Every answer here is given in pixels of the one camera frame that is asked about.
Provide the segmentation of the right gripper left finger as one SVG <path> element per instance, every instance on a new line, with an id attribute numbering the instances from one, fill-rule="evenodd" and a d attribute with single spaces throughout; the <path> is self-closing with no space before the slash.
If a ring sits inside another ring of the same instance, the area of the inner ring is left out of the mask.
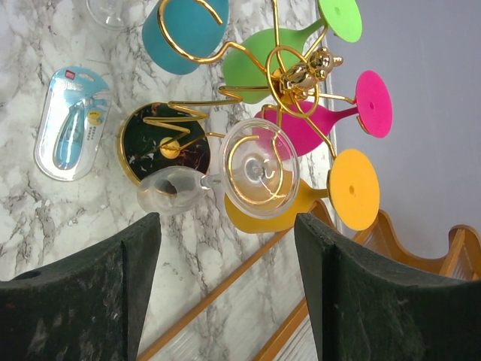
<path id="1" fill-rule="evenodd" d="M 134 360 L 162 241 L 150 213 L 1 283 L 3 360 Z"/>

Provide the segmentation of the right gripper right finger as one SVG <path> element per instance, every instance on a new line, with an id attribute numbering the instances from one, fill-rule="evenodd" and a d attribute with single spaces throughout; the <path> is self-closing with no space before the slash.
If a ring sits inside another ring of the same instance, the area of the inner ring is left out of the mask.
<path id="1" fill-rule="evenodd" d="M 312 214 L 295 245 L 320 360 L 478 360 L 480 283 L 386 258 Z"/>

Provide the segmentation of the orange plastic wine glass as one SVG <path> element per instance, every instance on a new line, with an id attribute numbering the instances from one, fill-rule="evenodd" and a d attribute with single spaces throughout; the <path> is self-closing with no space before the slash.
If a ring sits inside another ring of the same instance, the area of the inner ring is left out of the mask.
<path id="1" fill-rule="evenodd" d="M 236 228 L 254 234 L 290 229 L 298 214 L 309 212 L 314 202 L 324 198 L 330 200 L 337 216 L 353 230 L 362 231 L 375 221 L 380 207 L 380 186 L 377 173 L 364 153 L 354 148 L 341 151 L 328 171 L 323 190 L 300 180 L 294 202 L 277 217 L 257 219 L 240 211 L 228 197 L 224 203 Z"/>

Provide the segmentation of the clear champagne flute back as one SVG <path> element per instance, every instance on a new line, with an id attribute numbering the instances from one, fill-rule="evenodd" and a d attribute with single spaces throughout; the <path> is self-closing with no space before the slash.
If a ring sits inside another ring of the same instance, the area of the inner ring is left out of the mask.
<path id="1" fill-rule="evenodd" d="M 289 209 L 299 183 L 298 154 L 288 135 L 269 120 L 252 118 L 225 135 L 218 173 L 169 166 L 140 182 L 137 200 L 147 213 L 176 215 L 192 210 L 219 186 L 241 213 L 266 220 Z"/>

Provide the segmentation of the pink plastic wine glass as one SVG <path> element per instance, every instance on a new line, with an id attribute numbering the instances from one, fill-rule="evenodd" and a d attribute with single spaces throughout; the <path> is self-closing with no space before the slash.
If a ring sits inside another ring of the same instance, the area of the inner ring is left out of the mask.
<path id="1" fill-rule="evenodd" d="M 369 135 L 384 138 L 392 127 L 392 101 L 384 80 L 372 70 L 364 71 L 355 85 L 355 96 L 327 95 L 328 99 L 343 100 L 352 105 L 341 111 L 332 111 L 313 102 L 301 101 L 292 104 L 292 111 L 314 112 L 308 119 L 283 113 L 281 129 L 286 133 L 299 156 L 315 150 L 322 142 L 323 136 L 329 135 L 334 125 L 343 118 L 357 116 L 358 124 Z"/>

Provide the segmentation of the green plastic wine glass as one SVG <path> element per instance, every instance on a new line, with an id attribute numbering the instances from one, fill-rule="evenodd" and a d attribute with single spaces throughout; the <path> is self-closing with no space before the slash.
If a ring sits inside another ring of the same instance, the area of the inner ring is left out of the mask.
<path id="1" fill-rule="evenodd" d="M 225 88 L 249 104 L 272 96 L 282 108 L 319 98 L 319 83 L 343 64 L 322 41 L 329 29 L 350 43 L 360 39 L 363 25 L 357 2 L 318 1 L 319 18 L 301 30 L 280 27 L 278 4 L 271 4 L 274 26 L 249 36 L 225 56 Z"/>

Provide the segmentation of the blue plastic wine glass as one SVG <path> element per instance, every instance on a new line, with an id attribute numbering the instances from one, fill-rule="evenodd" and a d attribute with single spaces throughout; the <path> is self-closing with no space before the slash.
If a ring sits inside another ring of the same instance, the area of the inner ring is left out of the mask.
<path id="1" fill-rule="evenodd" d="M 165 7 L 168 33 L 177 45 L 193 56 L 209 57 L 222 40 L 228 23 L 228 1 L 212 0 L 208 4 L 219 14 L 221 25 L 195 1 L 173 0 Z M 158 11 L 159 6 L 156 5 L 142 27 L 147 54 L 155 64 L 172 74 L 193 72 L 199 64 L 182 57 L 168 44 L 160 29 Z"/>

